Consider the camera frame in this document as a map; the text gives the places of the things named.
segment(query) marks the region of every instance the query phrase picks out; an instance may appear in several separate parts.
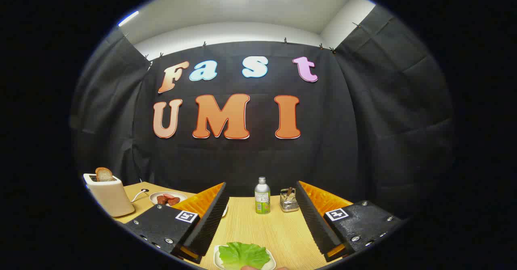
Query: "table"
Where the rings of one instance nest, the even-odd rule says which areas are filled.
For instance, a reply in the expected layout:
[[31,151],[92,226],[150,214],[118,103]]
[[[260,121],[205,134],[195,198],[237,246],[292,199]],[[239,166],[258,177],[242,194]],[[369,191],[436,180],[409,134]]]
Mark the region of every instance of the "table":
[[[158,191],[175,191],[187,198],[195,195],[148,182],[124,186],[129,200],[143,188],[149,189],[149,195]],[[140,194],[133,202],[133,213],[114,219],[125,224],[153,207],[149,195]],[[221,219],[206,256],[201,260],[201,264],[192,264],[208,270],[218,270],[214,264],[214,246],[225,245],[228,242],[253,243],[266,247],[276,260],[277,268],[313,270],[331,264],[327,263],[319,252],[301,211],[283,212],[280,209],[280,196],[271,196],[271,212],[266,215],[255,213],[254,197],[230,197],[227,214]]]

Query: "lettuce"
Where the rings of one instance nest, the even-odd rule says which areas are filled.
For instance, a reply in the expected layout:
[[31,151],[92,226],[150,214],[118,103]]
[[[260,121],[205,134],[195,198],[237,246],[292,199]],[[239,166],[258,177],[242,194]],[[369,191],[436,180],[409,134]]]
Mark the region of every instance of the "lettuce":
[[270,257],[266,247],[239,242],[227,243],[227,247],[219,247],[219,257],[227,270],[240,270],[243,266],[262,268]]

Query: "aluminum bottle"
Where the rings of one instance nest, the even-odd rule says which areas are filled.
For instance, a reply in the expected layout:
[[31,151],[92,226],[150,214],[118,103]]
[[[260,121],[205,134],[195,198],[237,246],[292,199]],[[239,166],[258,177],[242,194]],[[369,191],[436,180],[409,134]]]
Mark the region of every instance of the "aluminum bottle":
[[265,177],[259,177],[258,179],[258,184],[255,186],[255,212],[260,214],[269,213],[271,211],[271,190],[266,184]]

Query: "metal container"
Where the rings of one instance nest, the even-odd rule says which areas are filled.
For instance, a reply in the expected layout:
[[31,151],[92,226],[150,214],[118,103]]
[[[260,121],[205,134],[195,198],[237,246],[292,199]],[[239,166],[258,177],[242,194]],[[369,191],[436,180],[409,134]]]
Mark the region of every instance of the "metal container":
[[282,211],[288,213],[290,211],[297,211],[299,209],[298,202],[296,201],[296,188],[292,189],[292,192],[287,196],[288,188],[280,191],[280,208]]

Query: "black backdrop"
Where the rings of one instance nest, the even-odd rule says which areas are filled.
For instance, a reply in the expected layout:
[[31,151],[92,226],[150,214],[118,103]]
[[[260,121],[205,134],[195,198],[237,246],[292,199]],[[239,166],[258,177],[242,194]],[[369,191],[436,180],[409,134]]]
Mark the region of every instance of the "black backdrop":
[[[333,54],[278,42],[195,47],[151,62],[115,29],[79,81],[70,123],[80,173],[109,167],[125,185],[144,180],[200,192],[228,182],[232,196],[252,196],[258,176],[272,194],[303,180],[351,202],[369,199],[407,217],[454,161],[452,109],[443,73],[408,27],[376,6]],[[242,76],[247,56],[268,58],[268,73]],[[305,56],[317,82],[292,60]],[[212,80],[189,80],[197,63],[215,60]],[[157,93],[164,70],[188,61],[176,86]],[[249,139],[195,139],[199,95],[223,108],[230,95],[251,97]],[[277,95],[299,98],[301,137],[277,139]],[[182,99],[176,133],[153,132],[153,104]],[[170,108],[163,112],[168,126]]]

